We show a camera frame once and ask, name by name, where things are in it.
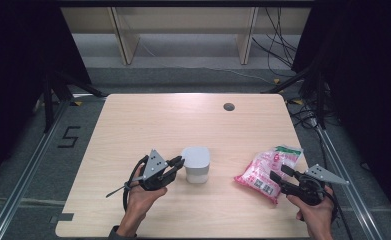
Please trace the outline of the metal floor rail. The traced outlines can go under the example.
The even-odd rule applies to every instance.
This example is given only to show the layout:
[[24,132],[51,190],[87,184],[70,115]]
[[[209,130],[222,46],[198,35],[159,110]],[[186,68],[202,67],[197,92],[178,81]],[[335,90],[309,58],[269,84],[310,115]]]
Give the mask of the metal floor rail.
[[11,194],[6,198],[4,204],[2,205],[0,210],[0,240],[3,238],[6,230],[8,229],[18,209],[21,199],[27,191],[27,188],[34,177],[40,162],[52,141],[58,124],[69,105],[69,101],[63,101],[59,103],[51,125],[43,132],[38,145],[28,160],[26,167],[20,175],[20,178],[14,185]]
[[347,196],[347,199],[355,213],[357,220],[359,221],[363,232],[368,240],[383,240],[382,234],[377,227],[371,212],[365,204],[365,201],[360,196],[354,182],[352,181],[346,167],[337,153],[337,150],[332,143],[326,130],[318,127],[318,133],[320,138],[324,142],[324,147],[328,151],[330,162],[335,172],[342,178],[348,181],[348,184],[342,186],[342,189]]

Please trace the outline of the black tripod stand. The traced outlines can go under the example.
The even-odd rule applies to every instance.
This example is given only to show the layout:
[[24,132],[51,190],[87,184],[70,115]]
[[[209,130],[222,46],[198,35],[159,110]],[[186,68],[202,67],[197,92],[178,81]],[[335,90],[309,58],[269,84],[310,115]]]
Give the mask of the black tripod stand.
[[315,116],[317,123],[321,128],[325,128],[324,124],[324,99],[325,99],[325,83],[322,71],[320,70],[320,63],[314,60],[308,67],[290,77],[284,83],[277,85],[268,91],[263,91],[263,94],[275,94],[293,85],[299,80],[304,80],[300,88],[300,95],[302,98],[308,98],[312,93],[316,94],[316,109]]
[[69,74],[53,71],[48,73],[43,80],[43,98],[45,108],[45,129],[47,133],[54,124],[54,111],[52,93],[55,93],[57,98],[63,101],[70,101],[73,95],[68,88],[69,85],[77,86],[78,88],[90,93],[96,97],[107,97],[106,93],[103,93],[87,83],[79,81]]

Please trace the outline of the pink and white snack bag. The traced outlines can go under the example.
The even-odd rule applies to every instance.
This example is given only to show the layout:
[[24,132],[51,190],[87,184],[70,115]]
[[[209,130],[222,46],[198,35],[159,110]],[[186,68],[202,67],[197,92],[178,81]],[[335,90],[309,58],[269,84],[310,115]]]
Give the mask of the pink and white snack bag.
[[302,156],[302,148],[287,145],[275,146],[258,153],[245,168],[245,171],[241,175],[235,176],[234,180],[238,184],[263,194],[274,204],[277,204],[281,188],[278,183],[271,179],[270,173],[274,172],[283,180],[286,180],[287,174],[282,172],[281,167],[285,165],[294,169]]

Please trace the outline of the person's right hand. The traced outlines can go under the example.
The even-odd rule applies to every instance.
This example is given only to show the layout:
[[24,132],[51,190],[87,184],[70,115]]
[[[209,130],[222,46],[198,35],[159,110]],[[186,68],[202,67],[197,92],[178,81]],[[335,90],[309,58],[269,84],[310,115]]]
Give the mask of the person's right hand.
[[334,204],[328,196],[316,206],[310,206],[294,195],[287,195],[286,198],[298,208],[296,219],[304,220],[312,240],[333,240],[331,224]]

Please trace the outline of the person's left hand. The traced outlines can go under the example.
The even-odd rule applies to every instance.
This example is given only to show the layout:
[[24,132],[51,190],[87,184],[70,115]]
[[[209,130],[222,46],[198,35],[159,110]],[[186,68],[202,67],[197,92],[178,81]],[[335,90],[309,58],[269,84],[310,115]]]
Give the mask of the person's left hand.
[[137,181],[132,182],[128,196],[127,209],[125,210],[125,215],[120,225],[137,225],[139,228],[154,202],[166,193],[166,187],[162,187],[155,191],[146,191]]

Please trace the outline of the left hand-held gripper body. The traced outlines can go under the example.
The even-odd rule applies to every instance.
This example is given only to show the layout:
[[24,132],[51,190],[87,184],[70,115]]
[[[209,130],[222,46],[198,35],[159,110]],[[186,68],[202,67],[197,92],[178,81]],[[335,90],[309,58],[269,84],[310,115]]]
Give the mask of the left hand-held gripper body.
[[153,149],[147,162],[141,169],[139,183],[146,191],[155,191],[165,186],[165,170],[169,164],[164,160],[160,154]]

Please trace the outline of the dark curtain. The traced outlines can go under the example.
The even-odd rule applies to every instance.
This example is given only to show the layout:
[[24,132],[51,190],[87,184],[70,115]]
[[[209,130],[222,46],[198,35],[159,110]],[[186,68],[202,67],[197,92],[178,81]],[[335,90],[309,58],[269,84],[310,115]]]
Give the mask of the dark curtain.
[[293,70],[321,59],[336,111],[391,203],[391,0],[314,0]]
[[54,72],[91,82],[61,9],[0,0],[0,166]]

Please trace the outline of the clear jar with white lid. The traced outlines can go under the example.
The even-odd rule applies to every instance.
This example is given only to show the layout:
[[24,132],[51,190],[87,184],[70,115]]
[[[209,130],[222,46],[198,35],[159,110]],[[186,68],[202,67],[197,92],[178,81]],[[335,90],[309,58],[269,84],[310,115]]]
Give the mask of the clear jar with white lid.
[[204,184],[208,180],[210,151],[204,146],[185,148],[182,153],[186,180],[191,184]]

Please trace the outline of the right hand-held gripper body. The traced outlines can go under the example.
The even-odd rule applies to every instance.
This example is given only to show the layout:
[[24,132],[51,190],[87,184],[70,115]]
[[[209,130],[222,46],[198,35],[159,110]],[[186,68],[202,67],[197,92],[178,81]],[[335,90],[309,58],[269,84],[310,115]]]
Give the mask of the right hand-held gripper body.
[[304,173],[295,171],[294,178],[299,182],[294,185],[288,181],[281,181],[281,192],[286,195],[299,197],[308,205],[318,205],[325,198],[325,184],[336,183],[345,185],[348,181],[326,170],[318,164],[310,167]]

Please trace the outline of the beige wooden shelf unit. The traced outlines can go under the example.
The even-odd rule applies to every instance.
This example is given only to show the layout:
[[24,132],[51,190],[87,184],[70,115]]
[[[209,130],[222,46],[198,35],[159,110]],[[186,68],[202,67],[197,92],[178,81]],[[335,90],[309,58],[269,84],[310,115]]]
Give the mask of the beige wooden shelf unit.
[[240,63],[248,63],[252,36],[280,28],[303,33],[310,10],[284,7],[63,7],[71,32],[113,34],[122,62],[132,63],[142,34],[232,34]]

